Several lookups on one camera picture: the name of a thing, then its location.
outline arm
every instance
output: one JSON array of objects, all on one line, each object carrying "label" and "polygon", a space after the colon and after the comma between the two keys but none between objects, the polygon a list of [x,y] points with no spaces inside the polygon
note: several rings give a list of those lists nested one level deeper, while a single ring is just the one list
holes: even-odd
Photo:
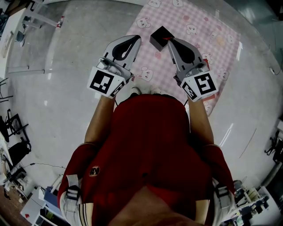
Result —
[{"label": "arm", "polygon": [[203,101],[193,102],[188,99],[192,142],[196,147],[214,144],[213,133],[205,111]]},{"label": "arm", "polygon": [[85,143],[94,143],[97,145],[104,143],[110,131],[114,104],[115,98],[110,99],[101,96],[85,134]]}]

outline equipment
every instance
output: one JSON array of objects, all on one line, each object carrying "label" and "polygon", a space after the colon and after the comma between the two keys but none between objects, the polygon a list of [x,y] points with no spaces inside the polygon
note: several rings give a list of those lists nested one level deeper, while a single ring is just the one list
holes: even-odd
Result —
[{"label": "equipment", "polygon": [[173,64],[177,67],[174,79],[193,102],[218,92],[214,74],[209,71],[195,46],[184,40],[171,38],[168,48]]},{"label": "equipment", "polygon": [[141,47],[139,35],[129,35],[111,42],[92,68],[88,88],[113,98],[134,76],[130,68]]},{"label": "equipment", "polygon": [[[112,99],[134,76],[130,68],[141,44],[139,35],[124,36],[111,42],[97,66],[92,68],[88,88]],[[184,40],[170,38],[168,48],[177,67],[174,79],[193,102],[218,92],[214,74],[196,47]]]}]

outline black cube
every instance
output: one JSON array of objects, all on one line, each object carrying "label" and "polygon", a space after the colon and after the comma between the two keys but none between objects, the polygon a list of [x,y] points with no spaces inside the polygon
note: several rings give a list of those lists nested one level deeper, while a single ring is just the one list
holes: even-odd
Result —
[{"label": "black cube", "polygon": [[161,50],[168,44],[170,38],[174,38],[174,35],[165,27],[161,26],[151,34],[149,42],[161,52]]}]

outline red shirt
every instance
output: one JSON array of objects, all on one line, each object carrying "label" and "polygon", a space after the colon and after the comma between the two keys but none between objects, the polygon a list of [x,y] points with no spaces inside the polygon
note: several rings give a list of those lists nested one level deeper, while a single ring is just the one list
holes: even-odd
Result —
[{"label": "red shirt", "polygon": [[[66,175],[82,178],[83,203],[94,203],[93,225],[108,224],[143,186],[175,212],[195,219],[195,201],[210,200],[206,224],[214,215],[212,177],[233,192],[233,180],[219,147],[194,150],[190,125],[177,100],[143,94],[114,111],[109,137],[98,149],[79,146],[67,166],[58,200],[67,190]],[[90,177],[94,166],[99,174]]]}]

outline sleeve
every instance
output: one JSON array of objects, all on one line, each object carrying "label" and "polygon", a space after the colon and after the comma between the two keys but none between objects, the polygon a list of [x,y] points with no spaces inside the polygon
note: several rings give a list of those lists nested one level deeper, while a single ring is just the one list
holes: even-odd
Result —
[{"label": "sleeve", "polygon": [[210,166],[212,177],[219,183],[227,186],[227,188],[234,194],[235,189],[231,172],[221,149],[217,145],[206,145],[199,150],[198,154],[201,159]]},{"label": "sleeve", "polygon": [[67,191],[69,187],[67,175],[73,175],[76,174],[78,176],[78,179],[81,179],[88,168],[88,166],[91,164],[93,159],[96,157],[96,154],[98,152],[99,148],[92,144],[92,143],[84,143],[81,144],[73,153],[67,168],[64,172],[64,176],[62,178],[62,182],[58,191],[57,195],[57,203],[59,206],[60,203],[60,197],[62,193]]}]

